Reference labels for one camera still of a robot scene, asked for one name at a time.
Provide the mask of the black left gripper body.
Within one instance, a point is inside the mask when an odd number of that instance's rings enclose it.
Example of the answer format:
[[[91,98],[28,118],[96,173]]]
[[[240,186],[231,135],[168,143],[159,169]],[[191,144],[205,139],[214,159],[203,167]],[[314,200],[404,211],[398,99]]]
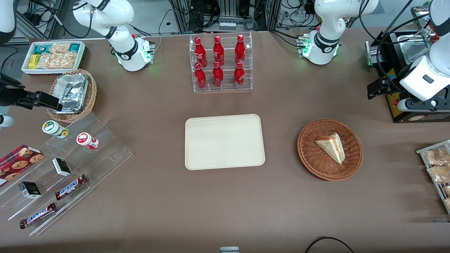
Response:
[[[400,85],[400,82],[396,79],[392,79],[392,75],[381,77],[381,95],[391,95],[393,93],[405,92],[405,88]]]

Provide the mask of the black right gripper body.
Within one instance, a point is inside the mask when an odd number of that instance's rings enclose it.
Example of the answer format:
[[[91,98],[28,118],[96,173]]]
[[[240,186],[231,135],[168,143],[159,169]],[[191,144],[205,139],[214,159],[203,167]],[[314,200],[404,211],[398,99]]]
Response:
[[[27,97],[27,91],[24,86],[6,74],[1,74],[0,84],[0,105],[1,107],[8,107],[16,105],[21,99]]]

